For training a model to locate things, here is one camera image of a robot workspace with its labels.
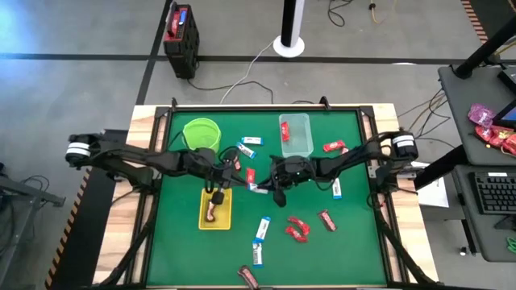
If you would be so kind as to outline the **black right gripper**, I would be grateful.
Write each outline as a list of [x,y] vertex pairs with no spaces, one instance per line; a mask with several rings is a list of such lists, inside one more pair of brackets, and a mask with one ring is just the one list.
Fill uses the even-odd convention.
[[269,180],[256,184],[256,187],[263,189],[263,194],[273,193],[274,202],[283,208],[287,204],[285,190],[312,177],[311,163],[307,158],[298,155],[287,158],[271,155],[271,161]]

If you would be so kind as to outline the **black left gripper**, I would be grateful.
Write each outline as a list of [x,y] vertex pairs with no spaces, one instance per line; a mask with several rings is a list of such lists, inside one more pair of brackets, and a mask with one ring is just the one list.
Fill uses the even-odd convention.
[[232,160],[236,155],[225,154],[222,158],[222,163],[216,165],[206,178],[206,191],[214,193],[211,200],[216,205],[221,205],[223,202],[223,189],[236,187],[251,190],[252,184],[255,183],[254,179],[249,180],[246,176],[242,177],[235,170]]

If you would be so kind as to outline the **yellow plastic basket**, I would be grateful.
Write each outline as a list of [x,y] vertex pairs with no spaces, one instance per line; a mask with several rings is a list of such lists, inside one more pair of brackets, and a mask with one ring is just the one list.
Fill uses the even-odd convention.
[[205,189],[201,191],[201,203],[199,207],[198,229],[200,230],[229,230],[231,228],[232,215],[232,189],[223,189],[223,202],[217,205],[214,211],[216,220],[214,222],[205,221],[205,213],[208,201],[212,199],[214,193],[208,193]]

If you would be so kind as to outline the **purple candy bag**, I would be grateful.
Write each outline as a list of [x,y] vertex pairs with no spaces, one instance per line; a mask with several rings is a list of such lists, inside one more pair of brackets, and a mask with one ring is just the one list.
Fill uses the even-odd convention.
[[468,112],[468,119],[482,127],[491,127],[496,114],[487,106],[480,103],[473,103]]

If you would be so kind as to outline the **red candy bag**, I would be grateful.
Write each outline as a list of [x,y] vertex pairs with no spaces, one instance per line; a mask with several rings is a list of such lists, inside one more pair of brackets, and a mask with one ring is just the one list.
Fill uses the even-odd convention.
[[503,131],[495,126],[484,127],[481,125],[475,126],[475,136],[489,147],[501,147],[505,137],[502,135]]
[[516,157],[516,134],[509,135],[501,145],[504,154]]

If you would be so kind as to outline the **clear plastic bin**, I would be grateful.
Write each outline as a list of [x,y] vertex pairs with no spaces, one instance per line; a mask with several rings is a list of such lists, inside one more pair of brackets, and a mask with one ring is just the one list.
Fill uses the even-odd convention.
[[290,133],[289,141],[281,141],[282,155],[284,157],[295,155],[308,157],[314,150],[309,115],[305,113],[281,114],[279,116],[280,131],[282,122],[289,124]]

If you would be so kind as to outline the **green plastic bucket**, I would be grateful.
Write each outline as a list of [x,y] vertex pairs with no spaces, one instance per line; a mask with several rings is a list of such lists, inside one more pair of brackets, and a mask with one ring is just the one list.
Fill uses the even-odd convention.
[[216,122],[208,118],[196,118],[183,127],[182,130],[185,145],[195,150],[208,148],[218,152],[222,132]]

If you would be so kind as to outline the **green table mat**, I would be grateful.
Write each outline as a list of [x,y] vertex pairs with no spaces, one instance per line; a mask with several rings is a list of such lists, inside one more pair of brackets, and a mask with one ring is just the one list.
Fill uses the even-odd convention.
[[[341,173],[342,198],[328,185],[305,182],[286,192],[287,204],[271,194],[234,188],[231,228],[198,229],[203,181],[193,176],[163,179],[152,253],[150,286],[240,286],[237,271],[252,265],[252,241],[260,219],[271,218],[262,246],[264,266],[253,275],[266,284],[383,284],[385,267],[377,227],[367,205],[368,174],[362,164]],[[327,209],[337,226],[330,232],[318,213]],[[310,226],[307,242],[297,242],[288,217]]]

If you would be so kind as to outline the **black red tool case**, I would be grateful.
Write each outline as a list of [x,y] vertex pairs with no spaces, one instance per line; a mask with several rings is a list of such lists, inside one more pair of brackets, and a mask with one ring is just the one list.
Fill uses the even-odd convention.
[[191,5],[172,1],[165,24],[164,53],[176,78],[193,79],[198,65],[200,35]]

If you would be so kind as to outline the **white paper sheet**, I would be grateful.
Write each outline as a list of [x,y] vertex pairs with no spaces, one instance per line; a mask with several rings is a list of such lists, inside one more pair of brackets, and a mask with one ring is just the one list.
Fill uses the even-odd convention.
[[447,191],[444,178],[432,181],[430,184],[417,189],[418,202],[420,205],[448,208]]

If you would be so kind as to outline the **black mat hazard striped edge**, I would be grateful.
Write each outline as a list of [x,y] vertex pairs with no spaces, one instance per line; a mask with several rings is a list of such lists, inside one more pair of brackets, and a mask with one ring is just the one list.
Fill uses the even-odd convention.
[[516,15],[516,0],[460,0],[481,43]]
[[71,198],[72,208],[44,281],[45,290],[78,290],[94,283],[114,188],[115,182],[102,169],[85,170]]

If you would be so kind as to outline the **black desk foot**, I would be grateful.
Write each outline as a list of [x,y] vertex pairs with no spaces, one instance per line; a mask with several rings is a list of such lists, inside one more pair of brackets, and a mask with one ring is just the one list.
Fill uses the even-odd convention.
[[419,190],[432,183],[434,180],[438,180],[440,177],[447,175],[456,165],[463,164],[468,164],[468,157],[464,146],[460,145],[426,166],[415,178],[414,187],[416,190]]

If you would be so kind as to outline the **grey metal stand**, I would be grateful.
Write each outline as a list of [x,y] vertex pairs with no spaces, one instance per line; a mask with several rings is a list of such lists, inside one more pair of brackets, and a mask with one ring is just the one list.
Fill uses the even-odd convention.
[[50,180],[43,175],[12,179],[0,162],[0,283],[44,248],[38,236],[41,211],[47,205],[60,208],[66,201],[50,193],[49,187]]

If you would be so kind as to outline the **grey desk top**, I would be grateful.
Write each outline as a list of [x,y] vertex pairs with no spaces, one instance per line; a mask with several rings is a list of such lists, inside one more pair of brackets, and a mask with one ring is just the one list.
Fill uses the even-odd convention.
[[482,67],[467,79],[460,79],[451,67],[438,69],[439,80],[448,99],[468,162],[476,166],[516,166],[516,157],[497,149],[488,149],[474,136],[475,125],[468,119],[473,104],[481,104],[499,113],[515,100],[513,93],[497,75],[499,67]]

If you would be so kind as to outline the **dark grey keyboard shelf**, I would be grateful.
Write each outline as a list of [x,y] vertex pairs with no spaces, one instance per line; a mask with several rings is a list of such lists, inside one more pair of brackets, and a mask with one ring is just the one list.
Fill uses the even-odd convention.
[[457,165],[451,173],[464,211],[470,250],[488,262],[516,263],[516,214],[482,214],[472,190],[474,172],[516,173],[516,169]]

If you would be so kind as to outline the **black keyboard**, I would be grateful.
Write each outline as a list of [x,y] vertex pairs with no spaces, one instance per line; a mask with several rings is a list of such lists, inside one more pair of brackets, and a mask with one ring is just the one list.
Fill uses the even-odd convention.
[[474,172],[471,180],[482,214],[516,214],[516,173]]

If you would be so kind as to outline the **black laptop blue screen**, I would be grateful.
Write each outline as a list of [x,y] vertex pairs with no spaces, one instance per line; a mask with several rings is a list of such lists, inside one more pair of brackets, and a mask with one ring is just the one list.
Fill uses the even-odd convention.
[[516,130],[516,100],[512,101],[493,118],[493,125]]

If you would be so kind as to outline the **black slanted pole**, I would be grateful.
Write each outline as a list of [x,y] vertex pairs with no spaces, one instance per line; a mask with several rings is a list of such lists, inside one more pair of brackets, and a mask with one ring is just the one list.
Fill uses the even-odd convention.
[[487,60],[507,40],[516,35],[516,15],[505,24],[492,38],[482,44],[468,59],[461,65],[452,67],[454,74],[460,79],[469,78],[472,71],[482,62]]

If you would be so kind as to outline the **black flat device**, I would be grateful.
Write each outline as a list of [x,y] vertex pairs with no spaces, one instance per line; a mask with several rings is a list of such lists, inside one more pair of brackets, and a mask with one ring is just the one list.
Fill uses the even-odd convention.
[[503,68],[497,77],[516,96],[516,67]]

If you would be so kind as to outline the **black metal table frame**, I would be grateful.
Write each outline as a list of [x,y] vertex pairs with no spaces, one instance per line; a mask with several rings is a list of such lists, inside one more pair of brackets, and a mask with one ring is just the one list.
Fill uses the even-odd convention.
[[[361,122],[364,124],[364,131],[367,137],[370,137],[375,131],[393,131],[398,129],[400,126],[394,104],[390,103],[377,103],[377,104],[333,104],[331,110],[322,110],[323,105],[310,105],[310,104],[293,104],[291,106],[280,105],[213,105],[213,106],[200,106],[200,105],[179,105],[178,109],[215,109],[221,111],[222,109],[229,109],[236,112],[237,109],[245,109],[240,112],[246,113],[279,113],[279,109],[318,109],[313,112],[331,113],[336,112],[337,109],[364,109],[371,116],[369,117],[364,111],[358,114],[361,118]],[[135,106],[133,115],[131,117],[131,125],[128,131],[127,143],[130,145],[136,145],[137,147],[146,146],[150,142],[151,138],[151,126],[153,124],[153,114],[157,109],[167,108],[171,105],[162,106]],[[408,179],[398,179],[398,185],[403,189],[413,190],[414,182]],[[114,198],[122,196],[125,193],[124,190],[129,190],[129,184],[126,181],[115,185],[114,187]],[[108,275],[114,270],[115,264],[123,257],[123,252],[130,246],[130,230],[134,229],[136,223],[136,210],[140,201],[136,198],[136,193],[129,195],[130,197],[124,197],[122,201],[117,201],[114,209],[110,209],[106,229],[102,240],[100,254],[98,256],[97,265],[95,267],[94,277],[92,284],[98,284],[102,282]],[[148,211],[150,210],[149,202],[153,201],[152,197],[144,197],[144,201],[141,201],[141,205],[144,205],[144,220],[148,219]],[[390,224],[396,224],[397,235],[399,236],[401,243],[410,254],[414,262],[421,268],[423,273],[434,281],[439,279],[433,254],[431,252],[431,246],[427,237],[426,227],[422,218],[422,211],[419,207],[419,197],[414,193],[408,193],[405,191],[396,191],[391,193],[389,202],[390,210],[392,213],[388,213],[386,209],[387,205],[382,207],[381,211],[384,219]],[[387,246],[387,262],[389,262],[390,271],[392,273],[392,280],[396,283],[401,283],[403,280],[408,280],[409,284],[416,284],[416,279],[409,273],[409,268],[405,266],[401,258],[395,256],[396,252],[390,243],[390,241],[383,237],[384,244]],[[144,249],[147,246],[147,240],[138,249],[135,257],[135,267],[133,267],[132,274],[137,275],[136,278],[130,278],[129,282],[136,284],[136,279],[139,279],[140,274],[143,274],[144,264]],[[347,284],[266,284],[263,279],[258,277],[258,282],[263,289],[270,290],[286,290],[286,289],[323,289],[323,288],[386,288],[386,282],[384,284],[364,284],[364,283],[347,283]],[[205,286],[151,286],[150,289],[194,289],[204,288]]]

